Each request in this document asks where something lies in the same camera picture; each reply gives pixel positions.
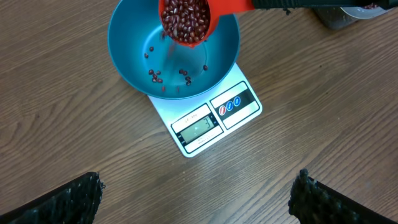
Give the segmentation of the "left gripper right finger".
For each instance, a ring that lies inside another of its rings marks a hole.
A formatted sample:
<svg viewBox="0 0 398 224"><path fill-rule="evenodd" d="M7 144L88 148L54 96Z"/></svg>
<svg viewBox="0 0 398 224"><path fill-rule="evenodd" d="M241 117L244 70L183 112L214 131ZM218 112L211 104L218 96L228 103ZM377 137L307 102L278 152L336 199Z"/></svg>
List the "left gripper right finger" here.
<svg viewBox="0 0 398 224"><path fill-rule="evenodd" d="M311 178L306 169L293 182L288 206L289 214L301 224L395 224Z"/></svg>

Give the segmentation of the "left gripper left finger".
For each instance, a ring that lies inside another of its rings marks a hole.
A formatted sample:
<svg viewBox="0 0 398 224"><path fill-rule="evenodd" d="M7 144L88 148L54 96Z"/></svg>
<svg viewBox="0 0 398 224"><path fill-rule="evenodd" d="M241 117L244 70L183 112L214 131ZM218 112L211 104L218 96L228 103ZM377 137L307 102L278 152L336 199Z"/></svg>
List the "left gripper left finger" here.
<svg viewBox="0 0 398 224"><path fill-rule="evenodd" d="M1 215L8 224L92 224L102 200L104 182L87 172L51 192Z"/></svg>

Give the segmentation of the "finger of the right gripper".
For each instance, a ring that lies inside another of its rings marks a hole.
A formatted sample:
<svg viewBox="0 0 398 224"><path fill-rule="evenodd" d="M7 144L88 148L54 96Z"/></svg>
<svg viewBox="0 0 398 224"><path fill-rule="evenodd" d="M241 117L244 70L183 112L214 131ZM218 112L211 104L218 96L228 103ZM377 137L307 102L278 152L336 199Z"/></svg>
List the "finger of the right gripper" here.
<svg viewBox="0 0 398 224"><path fill-rule="evenodd" d="M397 7L397 0L252 0L255 9L364 7L375 4L383 9Z"/></svg>

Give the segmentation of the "red measuring scoop blue handle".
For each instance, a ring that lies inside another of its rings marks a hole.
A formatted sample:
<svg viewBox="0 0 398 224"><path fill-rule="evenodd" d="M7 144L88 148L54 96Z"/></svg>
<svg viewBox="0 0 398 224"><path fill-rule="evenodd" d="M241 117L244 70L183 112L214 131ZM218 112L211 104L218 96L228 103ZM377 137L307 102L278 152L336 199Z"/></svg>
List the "red measuring scoop blue handle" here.
<svg viewBox="0 0 398 224"><path fill-rule="evenodd" d="M250 0L159 1L159 16L165 33L176 43L191 48L213 33L221 16L253 9Z"/></svg>

